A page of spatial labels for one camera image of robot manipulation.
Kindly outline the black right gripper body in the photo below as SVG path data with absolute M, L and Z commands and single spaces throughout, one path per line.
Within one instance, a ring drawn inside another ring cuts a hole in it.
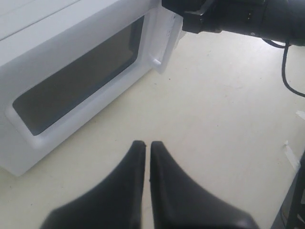
M 183 18 L 183 31 L 190 33 L 229 31 L 258 33 L 263 0 L 163 0 L 162 6 Z

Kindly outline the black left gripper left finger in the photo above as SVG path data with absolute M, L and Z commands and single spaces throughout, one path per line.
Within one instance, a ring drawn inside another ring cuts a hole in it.
M 133 141 L 117 167 L 96 187 L 53 210 L 43 229 L 140 229 L 146 145 Z

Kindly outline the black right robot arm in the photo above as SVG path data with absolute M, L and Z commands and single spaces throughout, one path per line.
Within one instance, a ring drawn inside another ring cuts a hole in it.
M 163 0 L 183 18 L 183 31 L 222 31 L 291 45 L 305 44 L 303 0 Z

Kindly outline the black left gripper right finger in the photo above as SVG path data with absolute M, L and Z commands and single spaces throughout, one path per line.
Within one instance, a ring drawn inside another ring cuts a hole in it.
M 151 144 L 150 188 L 156 229 L 256 229 L 252 216 L 217 198 L 177 164 L 161 141 Z

